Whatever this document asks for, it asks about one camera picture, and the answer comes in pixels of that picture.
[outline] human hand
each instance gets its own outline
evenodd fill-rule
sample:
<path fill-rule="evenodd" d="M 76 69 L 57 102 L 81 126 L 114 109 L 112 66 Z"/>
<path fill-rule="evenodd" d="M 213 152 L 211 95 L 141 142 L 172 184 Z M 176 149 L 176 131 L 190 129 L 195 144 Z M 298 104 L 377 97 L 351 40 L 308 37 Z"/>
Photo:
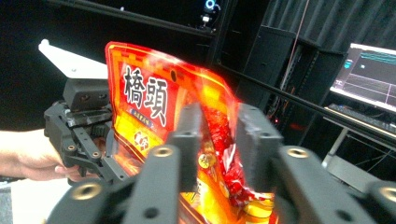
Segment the human hand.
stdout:
<path fill-rule="evenodd" d="M 25 177 L 33 180 L 51 180 L 56 178 L 69 178 L 80 181 L 83 177 L 78 172 L 78 166 L 65 167 L 59 153 L 44 135 L 43 130 L 12 133 L 1 132 L 2 143 L 12 156 L 8 158 L 8 168 L 3 169 L 1 175 Z M 84 178 L 97 177 L 88 174 Z"/>

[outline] computer monitor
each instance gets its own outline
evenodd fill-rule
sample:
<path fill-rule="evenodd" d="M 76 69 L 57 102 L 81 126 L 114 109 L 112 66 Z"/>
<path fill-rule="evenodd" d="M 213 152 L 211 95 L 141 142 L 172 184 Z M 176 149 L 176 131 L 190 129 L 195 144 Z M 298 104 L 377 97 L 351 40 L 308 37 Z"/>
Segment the computer monitor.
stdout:
<path fill-rule="evenodd" d="M 330 90 L 396 113 L 396 50 L 351 44 Z"/>

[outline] black curtain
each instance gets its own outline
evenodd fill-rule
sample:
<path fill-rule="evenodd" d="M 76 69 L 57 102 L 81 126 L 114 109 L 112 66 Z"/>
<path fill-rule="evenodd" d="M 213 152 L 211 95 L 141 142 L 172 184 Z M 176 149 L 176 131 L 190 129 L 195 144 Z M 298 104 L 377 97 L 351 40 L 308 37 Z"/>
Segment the black curtain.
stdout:
<path fill-rule="evenodd" d="M 196 8 L 199 2 L 94 2 L 186 26 L 195 18 L 200 20 L 204 4 Z M 197 64 L 205 62 L 207 49 L 202 46 L 210 43 L 207 38 L 46 1 L 0 0 L 0 130 L 43 128 L 44 111 L 63 99 L 67 78 L 38 50 L 44 38 L 53 46 L 100 63 L 106 62 L 105 46 L 109 41 L 146 46 Z"/>
<path fill-rule="evenodd" d="M 394 0 L 273 0 L 262 25 L 297 33 L 302 20 L 299 36 L 324 49 L 345 52 L 350 43 L 396 49 Z"/>

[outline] keyboard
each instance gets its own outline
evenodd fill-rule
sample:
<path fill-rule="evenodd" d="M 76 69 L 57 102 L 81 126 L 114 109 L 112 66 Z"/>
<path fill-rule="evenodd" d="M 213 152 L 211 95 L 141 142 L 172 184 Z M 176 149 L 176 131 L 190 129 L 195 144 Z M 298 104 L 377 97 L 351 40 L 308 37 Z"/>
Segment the keyboard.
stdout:
<path fill-rule="evenodd" d="M 366 125 L 368 124 L 369 126 L 375 127 L 383 132 L 396 134 L 396 126 L 394 124 L 389 124 L 389 123 L 386 123 L 386 122 L 378 120 L 378 119 L 373 119 L 371 117 L 363 115 L 360 112 L 349 109 L 346 106 L 331 104 L 328 107 L 326 107 L 326 109 L 329 109 L 331 111 L 334 111 L 341 115 L 344 115 L 345 117 L 347 117 L 349 119 L 355 119 L 355 120 L 362 122 L 363 124 L 366 124 Z"/>

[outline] red snack package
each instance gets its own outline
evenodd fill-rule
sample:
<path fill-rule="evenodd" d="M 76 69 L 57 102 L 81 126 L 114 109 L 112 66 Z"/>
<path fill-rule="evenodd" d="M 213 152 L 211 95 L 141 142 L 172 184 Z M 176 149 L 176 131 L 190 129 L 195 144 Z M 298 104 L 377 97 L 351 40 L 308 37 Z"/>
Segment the red snack package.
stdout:
<path fill-rule="evenodd" d="M 245 186 L 233 141 L 239 102 L 221 77 L 125 43 L 108 43 L 106 62 L 117 141 L 112 156 L 128 175 L 136 175 L 149 150 L 176 129 L 181 108 L 198 102 L 210 139 L 197 155 L 196 191 L 180 194 L 180 222 L 276 223 L 274 195 Z"/>

